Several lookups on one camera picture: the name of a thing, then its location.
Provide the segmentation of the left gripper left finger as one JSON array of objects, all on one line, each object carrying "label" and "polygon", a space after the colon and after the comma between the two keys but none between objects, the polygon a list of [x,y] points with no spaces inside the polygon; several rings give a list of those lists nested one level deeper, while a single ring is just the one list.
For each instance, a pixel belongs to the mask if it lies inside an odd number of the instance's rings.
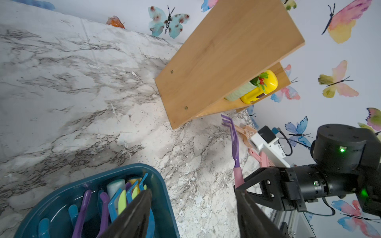
[{"label": "left gripper left finger", "polygon": [[149,224],[151,201],[151,190],[142,191],[100,237],[145,238]]}]

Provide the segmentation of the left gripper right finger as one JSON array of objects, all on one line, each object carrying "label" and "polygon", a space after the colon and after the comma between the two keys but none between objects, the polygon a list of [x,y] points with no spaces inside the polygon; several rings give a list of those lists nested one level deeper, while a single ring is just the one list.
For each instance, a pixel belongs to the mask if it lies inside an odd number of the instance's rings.
[{"label": "left gripper right finger", "polygon": [[241,238],[285,238],[249,194],[235,190]]}]

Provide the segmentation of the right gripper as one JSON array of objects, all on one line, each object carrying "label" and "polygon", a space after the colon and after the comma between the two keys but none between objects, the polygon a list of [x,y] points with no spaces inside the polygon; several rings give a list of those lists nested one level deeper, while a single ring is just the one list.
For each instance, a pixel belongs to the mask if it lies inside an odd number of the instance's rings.
[{"label": "right gripper", "polygon": [[249,189],[257,183],[262,194],[247,192],[255,203],[278,211],[307,210],[306,203],[319,198],[346,196],[358,190],[359,170],[342,173],[314,165],[292,168],[259,168],[234,189]]}]

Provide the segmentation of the purple rake pink handle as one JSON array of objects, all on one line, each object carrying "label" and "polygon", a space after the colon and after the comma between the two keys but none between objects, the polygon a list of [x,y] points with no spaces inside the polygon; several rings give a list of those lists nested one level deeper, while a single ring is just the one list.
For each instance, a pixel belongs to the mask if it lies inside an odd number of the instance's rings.
[{"label": "purple rake pink handle", "polygon": [[221,117],[223,118],[222,124],[228,127],[231,133],[232,158],[234,160],[233,173],[234,173],[234,180],[235,180],[235,188],[238,188],[239,186],[245,183],[243,173],[242,173],[242,168],[240,166],[238,136],[237,136],[237,132],[236,132],[233,120],[230,117],[225,115],[221,115]]},{"label": "purple rake pink handle", "polygon": [[82,229],[83,229],[83,225],[84,225],[84,221],[85,221],[85,217],[86,217],[86,212],[87,212],[88,205],[89,205],[89,202],[91,199],[91,194],[92,194],[91,189],[86,190],[84,193],[82,204],[80,207],[80,212],[79,212],[79,215],[77,217],[77,221],[76,221],[76,224],[74,227],[72,238],[81,238]]}]

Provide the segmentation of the teal plastic storage box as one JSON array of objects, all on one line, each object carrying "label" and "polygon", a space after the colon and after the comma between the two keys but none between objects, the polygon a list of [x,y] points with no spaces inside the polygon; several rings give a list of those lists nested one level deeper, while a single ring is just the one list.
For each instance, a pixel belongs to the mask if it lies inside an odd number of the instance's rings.
[{"label": "teal plastic storage box", "polygon": [[155,220],[155,238],[178,238],[180,233],[164,179],[160,173],[147,164],[131,164],[102,172],[67,184],[44,197],[26,215],[14,237],[38,237],[38,225],[47,218],[50,221],[49,235],[52,238],[70,238],[74,227],[69,217],[69,207],[80,207],[86,190],[92,195],[84,221],[84,236],[95,238],[99,232],[101,214],[98,193],[106,190],[107,184],[117,179],[148,177],[143,182],[152,192],[151,208]]}]

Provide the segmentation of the green shovel brown handle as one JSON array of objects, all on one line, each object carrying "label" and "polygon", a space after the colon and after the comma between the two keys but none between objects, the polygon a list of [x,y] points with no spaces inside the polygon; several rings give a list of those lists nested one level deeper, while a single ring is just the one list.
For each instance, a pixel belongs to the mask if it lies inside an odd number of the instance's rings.
[{"label": "green shovel brown handle", "polygon": [[122,190],[118,200],[118,215],[121,215],[127,207],[126,191]]}]

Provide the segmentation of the blue rake yellow handle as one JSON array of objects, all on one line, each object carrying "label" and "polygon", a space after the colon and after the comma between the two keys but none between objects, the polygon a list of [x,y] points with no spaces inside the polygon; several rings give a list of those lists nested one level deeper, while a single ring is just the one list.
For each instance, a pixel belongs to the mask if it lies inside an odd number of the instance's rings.
[{"label": "blue rake yellow handle", "polygon": [[126,183],[126,197],[128,203],[131,203],[131,201],[139,195],[141,180],[142,178],[137,177],[129,179]]}]

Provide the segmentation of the light blue fork white handle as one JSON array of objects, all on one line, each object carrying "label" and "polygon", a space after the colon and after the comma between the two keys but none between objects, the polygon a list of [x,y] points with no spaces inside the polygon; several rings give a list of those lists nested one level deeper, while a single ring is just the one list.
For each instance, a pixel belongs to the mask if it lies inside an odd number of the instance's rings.
[{"label": "light blue fork white handle", "polygon": [[125,186],[126,186],[126,182],[124,179],[117,179],[107,184],[106,189],[107,189],[109,198],[110,199],[113,198],[113,196],[116,194],[116,192],[119,189],[124,190]]}]

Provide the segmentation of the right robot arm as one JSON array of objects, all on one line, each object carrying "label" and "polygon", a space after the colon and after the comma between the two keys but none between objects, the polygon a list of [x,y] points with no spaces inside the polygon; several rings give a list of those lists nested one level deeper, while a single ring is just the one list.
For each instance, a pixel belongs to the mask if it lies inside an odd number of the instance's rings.
[{"label": "right robot arm", "polygon": [[238,191],[258,184],[255,203],[278,211],[307,211],[319,198],[356,194],[361,209],[381,214],[381,142],[369,129],[328,124],[317,129],[311,144],[314,163],[297,167],[264,167],[244,179]]}]

